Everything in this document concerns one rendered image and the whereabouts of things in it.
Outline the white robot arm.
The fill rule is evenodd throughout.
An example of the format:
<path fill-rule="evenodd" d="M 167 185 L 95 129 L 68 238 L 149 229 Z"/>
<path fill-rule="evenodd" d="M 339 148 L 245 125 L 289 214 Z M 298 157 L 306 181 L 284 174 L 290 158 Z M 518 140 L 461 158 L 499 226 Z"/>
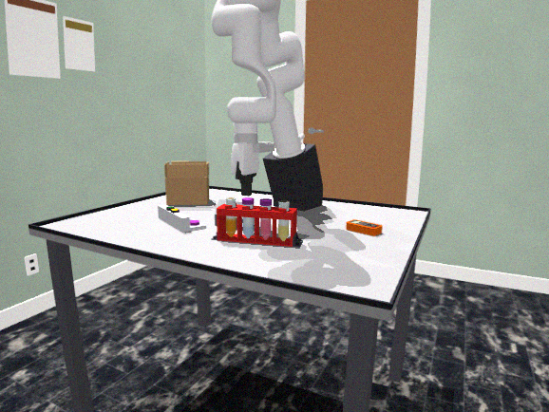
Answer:
<path fill-rule="evenodd" d="M 290 31 L 279 35 L 279 9 L 280 0 L 218 0 L 212 28 L 219 37 L 232 36 L 233 63 L 259 76 L 257 86 L 264 97 L 233 98 L 228 103 L 234 142 L 252 144 L 253 153 L 273 152 L 274 157 L 286 159 L 305 150 L 301 143 L 305 135 L 298 137 L 293 106 L 284 96 L 303 85 L 305 74 L 299 38 Z M 284 62 L 269 70 L 265 67 Z M 274 143 L 254 143 L 257 124 L 268 122 Z"/>

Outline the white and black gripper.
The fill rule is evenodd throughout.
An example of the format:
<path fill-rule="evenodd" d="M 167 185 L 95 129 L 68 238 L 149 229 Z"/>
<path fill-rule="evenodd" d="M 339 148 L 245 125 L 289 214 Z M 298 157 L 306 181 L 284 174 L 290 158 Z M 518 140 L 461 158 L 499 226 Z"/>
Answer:
<path fill-rule="evenodd" d="M 241 195 L 252 195 L 253 177 L 259 169 L 258 153 L 253 153 L 253 145 L 235 142 L 232 150 L 231 172 L 241 183 Z M 235 172 L 234 172 L 235 171 Z"/>

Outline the orange digital multimeter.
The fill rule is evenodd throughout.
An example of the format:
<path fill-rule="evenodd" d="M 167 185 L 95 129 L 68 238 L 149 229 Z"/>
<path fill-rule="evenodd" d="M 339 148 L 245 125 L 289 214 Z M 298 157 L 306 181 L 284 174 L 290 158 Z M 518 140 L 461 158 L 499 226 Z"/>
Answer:
<path fill-rule="evenodd" d="M 369 223 L 361 220 L 351 220 L 346 224 L 346 230 L 357 232 L 360 234 L 368 234 L 376 236 L 382 233 L 382 225 Z"/>

